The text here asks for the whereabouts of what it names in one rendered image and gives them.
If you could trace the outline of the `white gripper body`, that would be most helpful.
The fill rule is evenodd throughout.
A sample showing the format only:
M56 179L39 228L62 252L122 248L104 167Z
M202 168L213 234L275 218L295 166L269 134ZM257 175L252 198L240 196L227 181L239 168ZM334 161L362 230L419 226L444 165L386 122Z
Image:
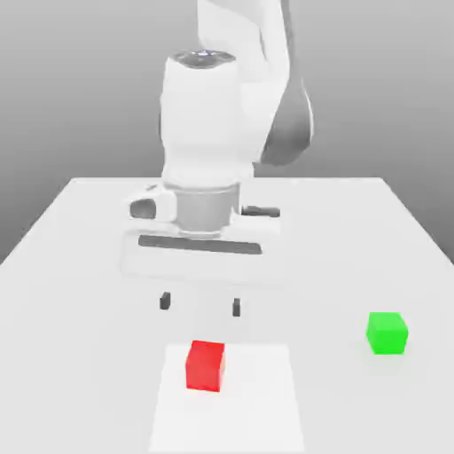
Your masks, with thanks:
M126 275L162 280L214 281L232 285L273 284L282 277L282 219L245 216L224 229L213 246L191 244L169 231L132 229L121 237L120 269Z

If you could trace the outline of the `small red cube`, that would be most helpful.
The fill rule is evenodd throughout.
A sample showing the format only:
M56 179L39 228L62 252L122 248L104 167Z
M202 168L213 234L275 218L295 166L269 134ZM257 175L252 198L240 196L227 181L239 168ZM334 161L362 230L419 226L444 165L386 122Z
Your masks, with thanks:
M225 344L194 340L185 361L189 389L219 392L225 368Z

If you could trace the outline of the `small green cube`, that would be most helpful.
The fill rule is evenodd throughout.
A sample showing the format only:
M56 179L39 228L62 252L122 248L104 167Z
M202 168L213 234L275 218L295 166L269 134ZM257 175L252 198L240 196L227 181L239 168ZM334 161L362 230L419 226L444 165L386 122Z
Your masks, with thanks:
M399 312L370 312L366 338L375 355L402 355L409 329Z

